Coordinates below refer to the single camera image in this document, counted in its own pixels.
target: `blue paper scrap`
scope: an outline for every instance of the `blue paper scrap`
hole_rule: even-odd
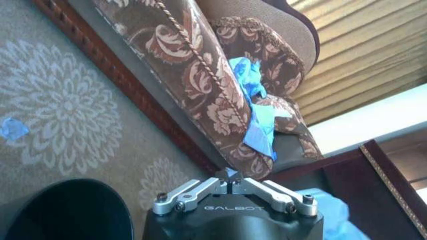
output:
[[[253,110],[249,129],[243,138],[243,143],[262,154],[277,160],[274,151],[275,139],[275,117],[289,117],[291,114],[286,110],[277,110],[274,106],[265,106],[253,103],[251,97],[257,94],[262,98],[267,97],[267,91],[262,85],[261,62],[251,63],[246,57],[229,60],[233,72],[243,91],[245,98]]]
[[[15,141],[29,133],[30,129],[21,120],[17,120],[11,117],[5,119],[0,128],[2,137],[5,137],[7,140]]]

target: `blue cloth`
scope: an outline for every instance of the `blue cloth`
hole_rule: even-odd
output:
[[[0,128],[0,135],[7,140],[15,141],[22,136],[29,134],[30,130],[25,123],[11,117],[5,119],[2,128]]]
[[[229,63],[253,112],[243,143],[275,161],[278,158],[274,151],[277,111],[274,106],[254,104],[251,99],[257,94],[261,94],[262,98],[267,97],[266,88],[262,85],[262,64],[259,61],[251,63],[246,57],[233,58]],[[291,114],[282,112],[281,117],[291,117]]]
[[[318,188],[297,191],[313,195],[318,201],[318,209],[323,214],[325,240],[370,240],[358,227],[349,221],[347,204]]]

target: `sofa cushion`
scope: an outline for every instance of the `sofa cushion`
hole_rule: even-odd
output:
[[[261,60],[267,92],[289,96],[305,79],[305,64],[281,35],[253,17],[223,17],[210,23],[227,58]]]

